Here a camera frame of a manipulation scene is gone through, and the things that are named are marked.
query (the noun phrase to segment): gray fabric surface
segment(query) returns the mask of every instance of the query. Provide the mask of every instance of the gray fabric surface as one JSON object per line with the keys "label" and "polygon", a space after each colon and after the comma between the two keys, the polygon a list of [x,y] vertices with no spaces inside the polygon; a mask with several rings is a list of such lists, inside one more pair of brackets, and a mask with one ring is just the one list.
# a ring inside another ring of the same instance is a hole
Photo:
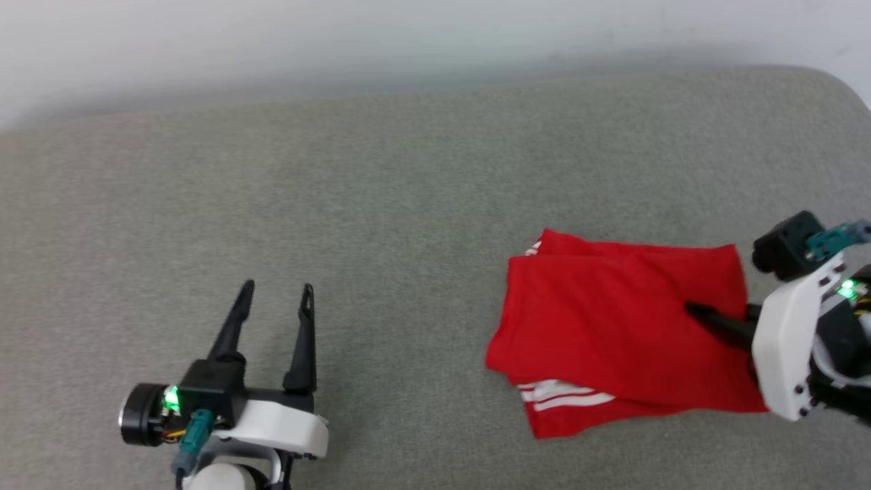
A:
{"label": "gray fabric surface", "polygon": [[[871,118],[757,67],[90,119],[0,136],[0,487],[170,488],[125,446],[138,381],[206,354],[243,280],[250,385],[280,384],[315,286],[329,457],[295,488],[813,489],[871,484],[835,412],[688,412],[535,441],[483,368],[506,259],[544,227],[737,242],[802,208],[868,215]],[[871,248],[850,251],[858,268]]]}

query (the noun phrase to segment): red cloth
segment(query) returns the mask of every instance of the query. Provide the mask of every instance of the red cloth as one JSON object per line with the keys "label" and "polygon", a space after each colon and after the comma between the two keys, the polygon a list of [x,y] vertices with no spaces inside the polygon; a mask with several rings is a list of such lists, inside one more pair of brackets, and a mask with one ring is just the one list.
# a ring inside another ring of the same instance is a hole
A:
{"label": "red cloth", "polygon": [[537,438],[691,408],[764,412],[748,353],[684,311],[703,303],[742,317],[746,296],[733,245],[586,242],[544,230],[530,256],[509,261],[487,367],[521,389]]}

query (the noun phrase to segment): robotic arm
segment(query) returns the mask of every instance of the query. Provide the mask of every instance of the robotic arm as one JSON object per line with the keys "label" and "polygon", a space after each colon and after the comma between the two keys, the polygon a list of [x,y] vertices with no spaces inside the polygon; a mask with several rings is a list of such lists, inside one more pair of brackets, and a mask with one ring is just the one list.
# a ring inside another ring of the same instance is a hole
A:
{"label": "robotic arm", "polygon": [[[300,331],[281,390],[245,387],[245,358],[237,351],[254,281],[247,281],[205,359],[177,385],[133,388],[118,425],[125,443],[178,445],[171,470],[178,490],[290,490],[295,459],[327,455],[327,423],[314,414],[314,289],[302,291]],[[214,463],[219,456],[263,459],[269,474]]]}
{"label": "robotic arm", "polygon": [[699,304],[687,311],[715,335],[751,354],[767,407],[788,420],[818,405],[871,425],[871,266],[841,280],[842,250],[871,242],[871,223],[825,230],[802,211],[753,244],[753,264],[785,284],[744,319]]}

